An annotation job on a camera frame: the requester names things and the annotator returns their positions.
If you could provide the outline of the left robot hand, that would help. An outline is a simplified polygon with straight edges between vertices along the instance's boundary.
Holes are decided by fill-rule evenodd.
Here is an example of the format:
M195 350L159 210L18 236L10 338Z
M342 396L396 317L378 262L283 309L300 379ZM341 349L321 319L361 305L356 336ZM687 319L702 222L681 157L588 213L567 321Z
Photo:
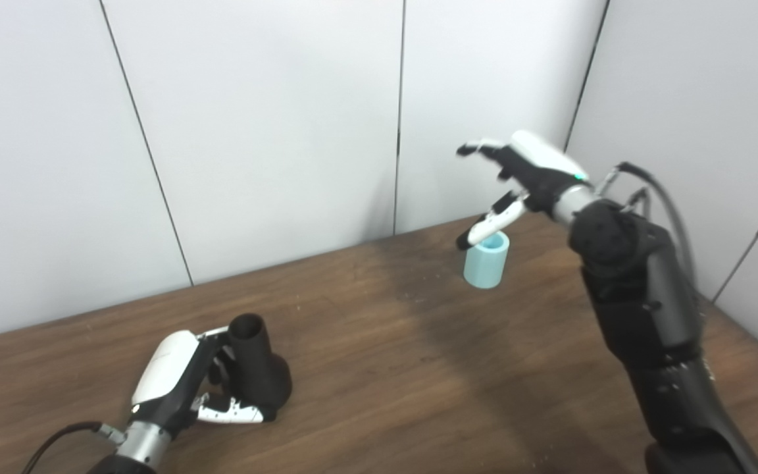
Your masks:
M276 411L251 405L228 388L238 379L228 374L235 366L226 327L199 335L175 331L159 343L145 366L130 402L128 423L150 423L177 438L198 421L274 422Z

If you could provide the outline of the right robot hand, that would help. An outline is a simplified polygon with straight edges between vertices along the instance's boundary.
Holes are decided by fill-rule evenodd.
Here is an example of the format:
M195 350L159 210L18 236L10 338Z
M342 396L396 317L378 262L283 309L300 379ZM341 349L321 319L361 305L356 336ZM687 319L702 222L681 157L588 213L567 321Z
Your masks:
M581 210L599 200L586 171L536 133L517 131L506 143L492 139L467 142L457 148L456 154L479 154L496 162L501 168L497 177L516 180L521 188L499 198L455 240L460 251L481 244L527 212L547 214L569 228Z

